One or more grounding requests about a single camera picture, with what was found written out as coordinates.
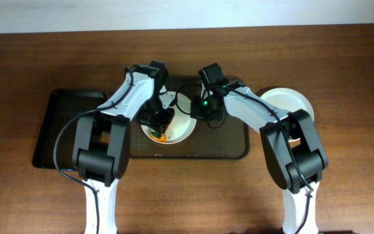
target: orange food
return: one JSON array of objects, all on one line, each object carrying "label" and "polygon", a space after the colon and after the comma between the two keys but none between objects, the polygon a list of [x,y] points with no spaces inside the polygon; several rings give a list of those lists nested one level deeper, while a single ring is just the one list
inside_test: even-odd
[{"label": "orange food", "polygon": [[151,134],[151,138],[153,140],[156,140],[157,142],[162,142],[162,143],[164,143],[164,142],[167,141],[167,137],[166,137],[166,135],[164,133],[161,134],[160,138],[157,138],[157,137],[155,137],[154,135]]}]

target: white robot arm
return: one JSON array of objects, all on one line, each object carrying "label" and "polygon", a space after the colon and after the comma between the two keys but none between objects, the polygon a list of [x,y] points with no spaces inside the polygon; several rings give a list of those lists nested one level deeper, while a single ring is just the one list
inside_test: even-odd
[{"label": "white robot arm", "polygon": [[[120,102],[100,114],[82,117],[77,124],[73,165],[84,183],[97,190],[99,233],[117,231],[116,187],[129,160],[130,121],[136,118],[158,134],[165,133],[174,115],[174,110],[168,107],[177,101],[163,94],[168,76],[163,64],[152,62],[149,66],[132,68],[123,85],[99,108]],[[315,196],[328,160],[308,113],[303,110],[290,113],[265,102],[241,81],[228,82],[217,64],[203,68],[199,76],[204,90],[201,97],[193,99],[190,116],[217,120],[220,116],[215,113],[225,111],[260,133],[269,173],[284,194],[283,232],[317,233]],[[91,136],[105,128],[110,131],[113,144],[93,142]],[[288,137],[301,139],[292,153],[289,144],[287,147]],[[97,232],[96,205],[90,191],[86,188],[86,234]]]}]

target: wire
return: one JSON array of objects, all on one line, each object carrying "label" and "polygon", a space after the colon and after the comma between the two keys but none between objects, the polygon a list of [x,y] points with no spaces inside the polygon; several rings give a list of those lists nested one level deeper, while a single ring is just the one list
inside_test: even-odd
[{"label": "wire", "polygon": [[177,108],[183,113],[183,114],[186,114],[186,115],[190,115],[191,113],[187,113],[185,111],[183,111],[180,106],[179,106],[179,100],[178,100],[178,95],[179,95],[179,92],[186,86],[189,86],[189,85],[197,85],[197,86],[201,86],[201,83],[187,83],[187,84],[184,84],[182,85],[176,92],[175,92],[175,105],[177,106]]},{"label": "wire", "polygon": [[227,113],[225,113],[225,117],[223,117],[223,121],[222,121],[221,124],[218,125],[217,127],[212,127],[212,126],[210,125],[210,121],[207,121],[207,126],[208,126],[209,128],[211,128],[211,129],[218,129],[218,128],[221,127],[223,124],[225,124],[226,119],[227,119]]},{"label": "wire", "polygon": [[305,222],[306,222],[306,219],[308,218],[308,210],[310,209],[310,198],[312,198],[311,196],[311,190],[309,190],[306,194],[306,202],[305,202],[305,214],[304,214],[304,219],[303,219],[303,222],[301,223],[301,225],[299,226],[299,228],[297,229],[297,231],[295,232],[295,234],[298,234],[302,228],[304,227],[305,225]]},{"label": "wire", "polygon": [[309,191],[307,191],[307,193],[305,194],[307,196],[307,200],[306,200],[306,205],[305,205],[304,219],[303,219],[303,222],[301,223],[301,225],[299,226],[297,232],[295,232],[295,234],[298,234],[299,231],[304,227],[306,219],[308,218],[308,210],[309,210],[309,207],[310,207],[311,192],[313,192],[314,189],[311,187],[310,183],[305,179],[305,176],[303,175],[303,172],[301,171],[300,167],[297,164],[297,161],[295,160],[295,157],[293,156],[292,149],[291,149],[291,146],[290,146],[290,142],[288,141],[288,136],[285,133],[284,126],[281,124],[281,119],[278,117],[277,113],[275,113],[275,111],[272,110],[270,107],[268,107],[264,102],[254,98],[254,97],[251,97],[248,94],[243,94],[243,93],[241,93],[241,92],[239,92],[239,91],[237,91],[233,88],[223,87],[223,86],[211,86],[210,88],[215,88],[215,89],[221,88],[221,89],[229,90],[229,91],[232,91],[236,94],[241,95],[242,97],[245,97],[247,99],[255,101],[255,102],[261,104],[261,106],[263,106],[267,111],[269,111],[272,114],[272,116],[274,116],[275,119],[277,120],[279,129],[280,129],[280,131],[281,131],[281,133],[282,133],[282,135],[285,139],[285,144],[286,144],[286,147],[288,149],[288,153],[290,154],[291,161],[292,161],[295,169],[297,170],[298,176],[303,181],[304,185],[309,189]]},{"label": "wire", "polygon": [[89,115],[89,114],[96,114],[96,113],[99,113],[101,111],[105,111],[105,110],[108,110],[108,109],[111,109],[113,107],[115,107],[117,104],[119,104],[123,98],[125,98],[125,96],[129,93],[129,91],[131,90],[132,86],[134,85],[134,74],[131,70],[130,67],[125,67],[125,74],[129,72],[130,76],[131,76],[131,83],[128,87],[128,89],[125,91],[125,93],[122,95],[122,97],[120,97],[118,99],[117,102],[113,103],[107,107],[101,107],[101,108],[98,108],[98,109],[95,109],[95,110],[89,110],[87,112],[84,112],[84,113],[80,113],[76,116],[74,116],[71,120],[69,120],[65,125],[64,127],[62,128],[62,130],[59,132],[58,136],[57,136],[57,139],[56,139],[56,143],[55,143],[55,147],[54,147],[54,150],[53,150],[53,160],[54,160],[54,163],[55,163],[55,167],[56,167],[56,170],[57,172],[68,178],[69,180],[73,181],[73,182],[76,182],[80,185],[83,185],[85,187],[87,187],[88,189],[91,190],[91,192],[93,192],[93,196],[95,198],[95,208],[96,208],[96,219],[97,219],[97,226],[96,226],[96,233],[99,234],[99,223],[100,223],[100,220],[99,220],[99,204],[98,204],[98,201],[97,201],[97,191],[95,190],[95,188],[93,188],[92,186],[86,184],[86,183],[83,183],[82,181],[78,180],[78,179],[75,179],[73,177],[71,177],[70,175],[67,175],[65,174],[62,169],[60,169],[58,167],[58,164],[57,164],[57,148],[58,148],[58,143],[60,142],[60,139],[64,133],[64,131],[74,122],[76,122],[79,118],[83,117],[83,116],[86,116],[86,115]]},{"label": "wire", "polygon": [[165,92],[159,93],[158,95],[166,94],[168,92],[168,90],[173,86],[173,77],[170,74],[168,74],[168,77],[169,77],[169,87],[166,88]]}]

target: brown wooden surface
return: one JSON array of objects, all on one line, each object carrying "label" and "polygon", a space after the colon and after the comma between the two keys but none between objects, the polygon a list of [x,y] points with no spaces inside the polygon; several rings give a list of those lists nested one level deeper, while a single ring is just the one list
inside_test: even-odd
[{"label": "brown wooden surface", "polygon": [[[374,233],[374,25],[0,35],[0,233],[81,233],[83,188],[31,165],[55,88],[115,90],[150,60],[195,75],[218,62],[255,92],[284,86],[312,103],[329,158],[320,230]],[[131,160],[119,182],[119,233],[243,233],[280,228],[282,192],[260,137],[241,161]]]}]

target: white plate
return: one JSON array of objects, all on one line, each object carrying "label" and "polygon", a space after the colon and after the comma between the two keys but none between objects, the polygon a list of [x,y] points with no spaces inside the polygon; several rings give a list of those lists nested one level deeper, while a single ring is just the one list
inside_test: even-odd
[{"label": "white plate", "polygon": [[[167,94],[175,95],[174,91],[168,91]],[[190,112],[190,99],[183,94],[178,94],[178,104],[180,108],[185,112]],[[145,125],[141,125],[142,131],[153,141],[161,143],[161,144],[175,144],[178,143],[185,138],[187,138],[194,130],[196,119],[190,118],[190,116],[183,114],[176,106],[168,107],[174,109],[174,118],[171,121],[167,131],[166,137],[167,141],[165,142],[158,142],[151,138],[151,129]]]},{"label": "white plate", "polygon": [[307,111],[314,121],[314,110],[304,95],[290,88],[274,88],[260,96],[268,103],[291,112],[303,109]]}]

